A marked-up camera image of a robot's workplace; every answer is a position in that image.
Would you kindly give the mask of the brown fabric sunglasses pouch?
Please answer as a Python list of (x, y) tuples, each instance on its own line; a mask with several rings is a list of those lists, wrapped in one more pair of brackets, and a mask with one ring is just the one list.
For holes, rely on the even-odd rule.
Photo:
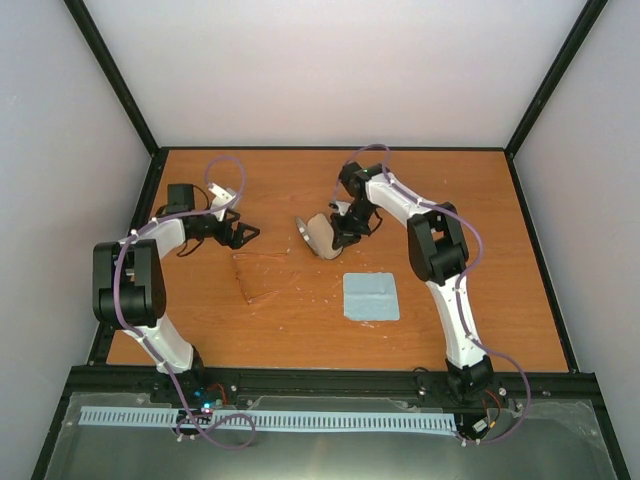
[(295, 217), (296, 227), (311, 251), (323, 260), (334, 260), (343, 248), (333, 246), (334, 230), (324, 213), (318, 213), (307, 222)]

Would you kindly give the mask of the light blue cleaning cloth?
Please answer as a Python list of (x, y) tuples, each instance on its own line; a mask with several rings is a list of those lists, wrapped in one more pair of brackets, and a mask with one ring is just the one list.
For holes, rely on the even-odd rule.
[(345, 273), (343, 315), (352, 321), (386, 322), (400, 319), (392, 273)]

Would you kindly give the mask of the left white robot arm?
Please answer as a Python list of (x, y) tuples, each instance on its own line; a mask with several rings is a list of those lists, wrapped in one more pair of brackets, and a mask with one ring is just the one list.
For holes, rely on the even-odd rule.
[(96, 319), (133, 338), (161, 374), (174, 374), (172, 388), (186, 402), (201, 400), (208, 378), (196, 347), (177, 331), (167, 313), (161, 260), (190, 240), (212, 238), (237, 250), (260, 234), (240, 220), (235, 207), (242, 193), (210, 183), (207, 205), (198, 210), (193, 184), (171, 184), (168, 201), (129, 237), (94, 246), (92, 307)]

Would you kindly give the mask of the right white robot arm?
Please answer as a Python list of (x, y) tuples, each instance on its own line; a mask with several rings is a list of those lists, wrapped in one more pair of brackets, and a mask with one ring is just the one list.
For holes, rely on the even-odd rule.
[(370, 218), (380, 210), (406, 228), (411, 269), (430, 290), (444, 331), (450, 395), (458, 402), (478, 395), (494, 370), (471, 310), (465, 275), (469, 250), (455, 206), (419, 197), (382, 164), (363, 168), (348, 162), (337, 183), (352, 201), (330, 203), (332, 248), (341, 250), (372, 235)]

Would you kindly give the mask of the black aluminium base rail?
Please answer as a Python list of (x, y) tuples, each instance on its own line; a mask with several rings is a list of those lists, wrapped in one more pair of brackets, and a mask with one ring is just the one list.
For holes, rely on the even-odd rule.
[[(525, 385), (517, 373), (497, 373), (487, 388), (457, 397), (447, 385), (444, 372), (425, 371), (348, 371), (208, 368), (203, 378), (181, 375), (179, 383), (189, 404), (205, 399), (224, 398), (231, 405), (244, 407), (262, 396), (364, 397), (390, 398), (411, 406), (475, 408), (485, 391), (506, 391), (513, 400), (526, 398)], [(71, 369), (64, 394), (145, 393), (156, 402), (179, 402), (176, 389), (166, 374), (152, 367), (93, 365)]]

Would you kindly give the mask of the black left frame post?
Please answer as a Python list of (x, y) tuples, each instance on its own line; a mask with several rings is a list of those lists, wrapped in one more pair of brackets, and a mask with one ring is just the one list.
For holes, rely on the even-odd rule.
[(150, 157), (154, 157), (160, 150), (160, 147), (88, 7), (82, 0), (64, 0), (63, 3), (120, 102), (146, 152)]

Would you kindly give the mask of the black frame post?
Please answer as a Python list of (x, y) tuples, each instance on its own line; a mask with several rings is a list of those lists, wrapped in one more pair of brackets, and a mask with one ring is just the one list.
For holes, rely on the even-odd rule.
[(63, 3), (120, 102), (146, 152), (150, 157), (154, 157), (160, 150), (160, 147), (88, 7), (82, 0), (64, 0)]
[(607, 0), (588, 0), (584, 3), (504, 148), (506, 158), (509, 161), (515, 159), (607, 4)]

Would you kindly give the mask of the black right frame post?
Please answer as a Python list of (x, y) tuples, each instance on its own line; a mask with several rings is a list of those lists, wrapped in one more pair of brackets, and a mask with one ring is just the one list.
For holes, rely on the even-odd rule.
[(509, 161), (515, 159), (607, 4), (607, 0), (588, 0), (584, 3), (504, 148), (506, 158)]

